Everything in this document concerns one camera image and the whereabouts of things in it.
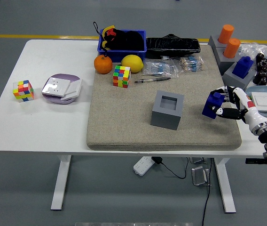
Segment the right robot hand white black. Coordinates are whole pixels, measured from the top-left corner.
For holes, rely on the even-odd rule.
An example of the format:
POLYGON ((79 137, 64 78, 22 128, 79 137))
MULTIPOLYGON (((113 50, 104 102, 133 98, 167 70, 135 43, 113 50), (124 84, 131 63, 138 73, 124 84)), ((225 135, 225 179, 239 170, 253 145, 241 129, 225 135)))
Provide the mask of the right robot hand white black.
POLYGON ((267 118, 259 114, 255 104, 239 87, 223 86, 211 91, 202 114, 212 119, 216 116, 241 119, 256 136, 267 131, 267 118))

